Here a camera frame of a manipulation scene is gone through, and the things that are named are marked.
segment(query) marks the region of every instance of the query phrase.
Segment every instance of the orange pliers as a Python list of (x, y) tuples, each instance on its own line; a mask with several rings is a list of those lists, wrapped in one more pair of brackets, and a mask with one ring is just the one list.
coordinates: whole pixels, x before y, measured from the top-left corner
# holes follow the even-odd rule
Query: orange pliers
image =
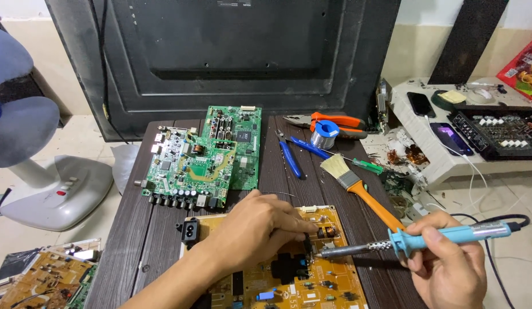
[(367, 137), (367, 132), (360, 130), (365, 128), (366, 124), (361, 119), (350, 116), (327, 116), (321, 114), (320, 112), (315, 112), (310, 116), (290, 115), (283, 117), (283, 119), (294, 125), (310, 128), (312, 132), (315, 131), (316, 122), (321, 120), (330, 120), (333, 123), (336, 123), (338, 128), (340, 128), (340, 133), (338, 134), (340, 137), (356, 138), (359, 140)]

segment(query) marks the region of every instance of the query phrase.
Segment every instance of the brush bristles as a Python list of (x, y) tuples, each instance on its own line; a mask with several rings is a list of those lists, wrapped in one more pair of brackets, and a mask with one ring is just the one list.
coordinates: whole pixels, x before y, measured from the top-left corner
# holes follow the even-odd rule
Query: brush bristles
[(340, 153), (326, 159), (319, 166), (321, 166), (321, 168), (327, 173), (331, 174), (335, 179), (340, 178), (340, 176), (350, 171), (350, 168), (346, 165), (346, 162), (344, 162), (344, 158)]

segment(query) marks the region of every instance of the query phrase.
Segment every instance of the soldering iron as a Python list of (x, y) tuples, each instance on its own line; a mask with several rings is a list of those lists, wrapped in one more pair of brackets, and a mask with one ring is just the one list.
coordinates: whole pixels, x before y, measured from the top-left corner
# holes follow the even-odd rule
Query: soldering iron
[[(522, 222), (505, 222), (504, 219), (523, 219)], [(462, 225), (454, 228), (439, 229), (439, 231), (450, 241), (455, 243), (480, 241), (489, 238), (507, 237), (512, 232), (519, 231), (529, 225), (531, 220), (523, 214), (501, 215), (472, 225)], [(383, 241), (369, 242), (365, 245), (344, 246), (332, 249), (323, 249), (317, 254), (321, 258), (333, 258), (348, 255), (358, 255), (372, 251), (381, 251), (393, 248), (397, 256), (400, 251), (409, 257), (413, 250), (426, 248), (426, 242), (422, 236), (413, 236), (397, 229), (393, 233), (388, 229), (389, 239)]]

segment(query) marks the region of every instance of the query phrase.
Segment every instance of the paint brush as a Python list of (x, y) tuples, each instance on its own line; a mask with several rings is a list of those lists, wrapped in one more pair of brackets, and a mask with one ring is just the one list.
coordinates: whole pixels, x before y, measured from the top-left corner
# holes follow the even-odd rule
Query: paint brush
[(398, 228), (405, 230), (403, 224), (366, 191), (363, 187), (363, 180), (354, 172), (350, 171), (350, 168), (346, 165), (344, 158), (340, 153), (326, 159), (320, 166), (326, 172), (331, 174), (331, 176), (333, 176), (347, 192), (355, 193), (361, 197), (361, 199), (371, 207), (375, 214), (386, 223), (392, 232), (397, 233)]

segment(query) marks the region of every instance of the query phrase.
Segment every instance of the red package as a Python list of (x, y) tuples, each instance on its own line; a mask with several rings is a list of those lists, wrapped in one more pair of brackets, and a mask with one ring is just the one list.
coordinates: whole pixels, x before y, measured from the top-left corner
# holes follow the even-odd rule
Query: red package
[(497, 77), (532, 101), (532, 41)]

